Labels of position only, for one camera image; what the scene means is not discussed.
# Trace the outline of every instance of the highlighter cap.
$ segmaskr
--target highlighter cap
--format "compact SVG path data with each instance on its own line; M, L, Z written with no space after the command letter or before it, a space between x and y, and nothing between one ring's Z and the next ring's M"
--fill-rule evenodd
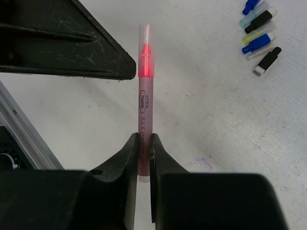
M243 41L246 45L248 45L252 40L255 40L256 38L262 36L263 34L272 32L275 30L276 26L274 22L269 22L268 24L260 27L259 29L245 35L243 37Z
M265 55L265 54L271 52L272 50L274 50L274 48L275 48L274 44L270 43L270 44L264 46L263 48L255 51L253 53L250 53L250 54L246 55L246 59L247 59L247 61L250 61L253 58L258 58L258 57L260 57L262 55Z
M263 1L259 6L257 6L253 11L251 11L247 16L242 18L239 22L240 26L245 29L249 26L250 22L257 18L260 14L268 10L270 7L267 1Z
M139 77L154 77L154 25L140 25Z

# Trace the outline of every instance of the blue marker cap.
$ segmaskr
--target blue marker cap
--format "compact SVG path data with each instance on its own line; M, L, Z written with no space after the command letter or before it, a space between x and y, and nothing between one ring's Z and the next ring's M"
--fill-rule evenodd
M261 0L248 0L245 4L245 8L244 10L242 11L242 13L244 15L248 15L248 13L252 10L255 9L255 7L258 5L258 3L260 2Z
M269 44L270 42L274 41L275 38L276 36L273 32L264 34L259 38L256 38L255 40L251 41L248 46L242 48L242 52L243 54L247 54L248 52L254 52Z

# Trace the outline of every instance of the scratched surface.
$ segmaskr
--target scratched surface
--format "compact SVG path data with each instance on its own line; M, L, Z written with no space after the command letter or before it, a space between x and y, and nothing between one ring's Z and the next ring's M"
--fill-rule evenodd
M244 0L82 0L136 60L138 25L156 25L154 132L194 172L252 172L273 184L292 230L307 228L306 0L268 0L283 52L261 77L240 53ZM91 169L138 123L138 80L1 74L67 169ZM154 229L139 184L135 229Z

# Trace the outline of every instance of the light blue marker cap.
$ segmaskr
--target light blue marker cap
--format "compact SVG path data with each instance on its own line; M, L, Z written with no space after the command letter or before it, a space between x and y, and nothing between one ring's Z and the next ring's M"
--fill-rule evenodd
M265 12L268 8L270 7L270 5L268 4L267 1L262 2L261 4L259 4L259 6L257 6L253 11L251 11L247 16L245 16L244 18L242 18L240 20L240 26L245 29L246 27L248 27L250 25L250 22L253 21L255 18L257 18L260 14L262 14L263 12Z

